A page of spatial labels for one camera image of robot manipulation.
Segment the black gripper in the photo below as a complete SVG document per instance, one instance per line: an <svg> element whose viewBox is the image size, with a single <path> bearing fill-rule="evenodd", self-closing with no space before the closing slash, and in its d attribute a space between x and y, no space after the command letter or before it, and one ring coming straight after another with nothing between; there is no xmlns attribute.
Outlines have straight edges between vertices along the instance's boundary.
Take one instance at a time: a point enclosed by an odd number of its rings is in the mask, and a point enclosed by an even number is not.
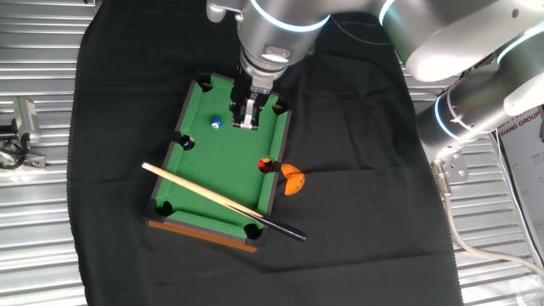
<svg viewBox="0 0 544 306"><path fill-rule="evenodd" d="M230 93L229 110L232 113L232 125L235 128L258 130L259 114L266 105L269 94L258 93L251 89L252 77L245 72L239 72L233 82ZM247 116L247 102L249 100L250 116Z"/></svg>

